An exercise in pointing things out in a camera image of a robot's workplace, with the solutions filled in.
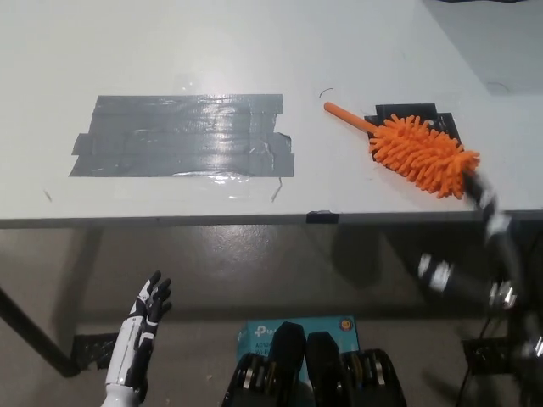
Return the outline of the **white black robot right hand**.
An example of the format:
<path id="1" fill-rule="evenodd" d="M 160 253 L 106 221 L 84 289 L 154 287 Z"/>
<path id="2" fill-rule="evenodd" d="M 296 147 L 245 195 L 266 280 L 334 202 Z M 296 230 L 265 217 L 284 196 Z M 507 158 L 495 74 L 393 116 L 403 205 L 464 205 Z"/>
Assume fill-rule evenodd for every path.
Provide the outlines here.
<path id="1" fill-rule="evenodd" d="M 422 253 L 417 279 L 435 293 L 458 297 L 495 309 L 511 309 L 526 300 L 523 265 L 512 239 L 512 218 L 497 204 L 493 189 L 474 172 L 462 173 L 464 192 L 482 215 L 484 248 L 501 265 L 502 273 L 487 282 L 444 259 Z"/>

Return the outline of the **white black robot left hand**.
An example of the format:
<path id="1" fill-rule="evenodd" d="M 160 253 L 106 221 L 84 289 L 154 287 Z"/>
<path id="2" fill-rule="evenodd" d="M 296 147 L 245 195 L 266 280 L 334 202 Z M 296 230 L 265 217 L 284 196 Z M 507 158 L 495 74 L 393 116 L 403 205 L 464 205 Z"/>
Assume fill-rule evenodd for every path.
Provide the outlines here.
<path id="1" fill-rule="evenodd" d="M 156 271 L 143 285 L 120 327 L 105 379 L 103 406 L 139 406 L 160 322 L 171 309 L 171 280 Z"/>

